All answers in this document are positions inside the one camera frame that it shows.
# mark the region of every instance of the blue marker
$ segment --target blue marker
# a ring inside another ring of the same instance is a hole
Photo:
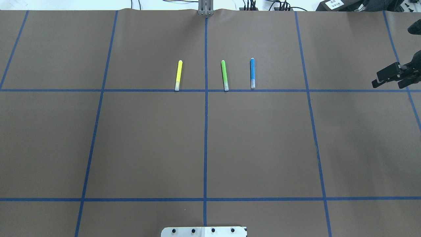
[[[250,59],[250,79],[251,79],[251,88],[256,88],[256,70],[254,65],[254,58]]]

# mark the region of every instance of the vertical blue line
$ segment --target vertical blue line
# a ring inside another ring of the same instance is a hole
[[[386,23],[387,33],[389,34],[389,40],[390,40],[390,43],[392,45],[392,49],[393,49],[393,52],[395,54],[396,60],[398,62],[400,62],[399,57],[398,57],[397,52],[396,52],[396,48],[394,46],[394,42],[393,42],[393,38],[392,38],[392,33],[390,32],[389,22],[387,21],[387,16],[386,16],[386,12],[385,11],[383,11],[383,17],[384,17],[384,22]],[[412,100],[412,95],[411,95],[411,91],[409,90],[409,86],[406,87],[406,93],[408,94],[409,101],[411,102],[412,110],[414,111],[414,114],[415,114],[415,120],[417,121],[418,128],[419,128],[419,130],[421,132],[420,118],[418,116],[417,109],[415,108],[414,100]]]
[[[9,70],[10,63],[12,62],[13,55],[15,54],[16,47],[17,47],[19,39],[22,35],[22,31],[24,29],[26,19],[28,18],[28,14],[29,14],[29,11],[27,11],[26,14],[25,14],[24,21],[22,22],[21,29],[19,30],[18,37],[16,37],[15,44],[13,45],[12,52],[10,53],[9,61],[7,62],[6,68],[5,68],[4,73],[3,73],[3,77],[1,78],[0,89],[3,87],[4,80],[6,79],[7,71]]]
[[[208,197],[208,18],[205,18],[205,141],[203,160],[203,226],[207,226]]]
[[[85,182],[83,183],[82,200],[80,201],[79,215],[77,216],[75,237],[77,237],[79,235],[79,227],[80,227],[80,221],[82,219],[83,204],[85,202],[86,186],[88,185],[89,171],[91,169],[93,147],[95,145],[96,131],[98,129],[99,115],[100,115],[100,112],[101,112],[102,99],[104,97],[105,83],[106,83],[106,80],[107,80],[108,65],[109,65],[109,59],[110,59],[110,56],[111,56],[112,42],[114,40],[114,32],[115,32],[115,25],[117,23],[117,16],[118,16],[118,11],[115,11],[114,24],[112,26],[112,33],[111,33],[111,40],[110,40],[109,48],[108,48],[107,62],[105,64],[104,79],[102,81],[101,95],[99,97],[98,110],[96,112],[96,119],[95,119],[95,126],[93,128],[91,149],[89,151],[89,158],[88,158],[88,166],[86,167]]]
[[[298,44],[300,46],[301,64],[303,66],[304,81],[306,83],[307,101],[308,101],[308,104],[309,104],[310,118],[311,118],[311,121],[312,121],[314,144],[316,145],[317,161],[318,161],[318,165],[319,165],[320,184],[322,186],[323,204],[325,206],[326,224],[328,226],[329,237],[332,237],[332,229],[330,227],[328,202],[327,202],[327,199],[326,199],[325,182],[324,182],[324,179],[323,179],[322,163],[320,161],[319,143],[317,142],[316,126],[314,124],[313,108],[312,108],[312,103],[311,103],[311,98],[310,98],[309,83],[308,83],[308,80],[307,80],[307,70],[306,70],[306,64],[305,64],[305,61],[304,61],[303,45],[302,45],[302,42],[301,42],[300,25],[298,23],[297,12],[295,12],[295,23],[297,25]]]

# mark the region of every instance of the white floor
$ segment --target white floor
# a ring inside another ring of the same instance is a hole
[[[133,8],[139,9],[138,0],[133,1]],[[315,11],[321,0],[288,0],[293,7]],[[409,3],[411,9],[421,12],[421,3]],[[181,10],[197,9],[197,3],[168,3],[162,0],[140,0],[142,10]],[[264,0],[256,2],[259,10],[267,11],[272,3]],[[238,10],[243,7],[242,0],[214,0],[215,9]],[[130,0],[0,0],[1,10],[120,10],[130,8]]]

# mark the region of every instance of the blue grid line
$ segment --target blue grid line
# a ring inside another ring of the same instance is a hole
[[[84,202],[203,202],[201,197],[185,198],[85,198]],[[421,200],[421,196],[383,197],[207,197],[207,202],[304,202],[304,201]],[[6,197],[0,202],[81,202],[82,198]]]
[[[91,149],[89,151],[88,165],[86,167],[85,181],[83,183],[82,200],[80,201],[79,214],[77,216],[75,237],[77,237],[79,234],[80,221],[82,219],[83,204],[84,204],[84,199],[86,195],[86,186],[88,185],[89,171],[91,169],[91,162],[92,162],[93,147],[95,145],[95,138],[96,138],[96,131],[98,129],[99,115],[101,112],[102,100],[104,98],[105,83],[107,81],[108,65],[109,65],[109,59],[111,57],[112,42],[114,40],[115,25],[117,24],[117,16],[118,16],[118,11],[115,11],[114,24],[112,26],[112,33],[111,33],[111,40],[110,40],[109,48],[108,48],[107,62],[105,64],[104,79],[102,81],[101,96],[99,97],[98,110],[96,112],[95,126],[93,129],[93,135],[92,135]]]
[[[0,89],[0,92],[101,92],[102,89]],[[367,89],[309,89],[310,92],[358,92],[358,93],[407,93],[408,90],[367,90]],[[104,89],[104,92],[226,92],[223,89]],[[230,89],[228,92],[307,92],[306,89]],[[411,93],[419,93],[421,90],[411,90]]]
[[[390,27],[389,27],[389,22],[387,21],[386,11],[383,11],[383,17],[384,17],[384,22],[386,23],[387,33],[389,34],[389,39],[390,39],[390,43],[392,45],[393,53],[395,54],[396,60],[398,62],[400,62],[399,57],[398,57],[397,52],[396,52],[394,42],[393,42],[392,33],[390,32]],[[418,117],[417,109],[415,108],[414,100],[412,99],[412,95],[411,95],[411,91],[409,89],[409,86],[406,87],[406,92],[408,94],[409,101],[411,102],[412,110],[414,111],[415,120],[417,121],[418,128],[421,132],[420,118]]]
[[[203,154],[203,226],[207,226],[208,197],[208,18],[205,18],[205,137]]]
[[[16,37],[15,44],[13,45],[12,52],[10,53],[9,61],[7,62],[6,68],[4,69],[3,77],[1,78],[0,82],[0,89],[3,87],[4,80],[6,79],[7,71],[9,70],[10,63],[12,62],[13,55],[15,54],[16,47],[18,45],[19,39],[22,35],[22,31],[24,29],[26,19],[28,18],[29,11],[26,12],[24,20],[22,22],[21,28],[19,30],[18,37]]]
[[[328,202],[326,200],[325,182],[324,182],[324,179],[323,179],[322,163],[320,161],[319,144],[317,142],[316,126],[314,124],[313,108],[312,108],[312,103],[311,103],[311,98],[310,98],[309,82],[307,80],[306,63],[305,63],[305,60],[304,60],[303,45],[302,45],[302,42],[301,42],[301,34],[300,34],[300,24],[298,22],[297,12],[295,12],[295,22],[296,22],[296,25],[297,25],[298,44],[300,46],[301,63],[302,63],[302,66],[303,66],[304,81],[306,83],[307,100],[308,100],[308,104],[309,104],[310,118],[311,118],[311,121],[312,121],[314,144],[316,146],[317,161],[318,161],[318,166],[319,166],[320,184],[321,184],[321,187],[322,187],[323,204],[325,206],[326,224],[327,224],[327,228],[328,228],[329,237],[332,237],[332,229],[330,227]]]

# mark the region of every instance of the yellow marker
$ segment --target yellow marker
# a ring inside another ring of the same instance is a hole
[[[183,67],[183,61],[179,61],[179,66],[177,68],[177,77],[176,77],[176,88],[175,91],[179,91],[180,89],[180,80],[181,80],[181,69]]]

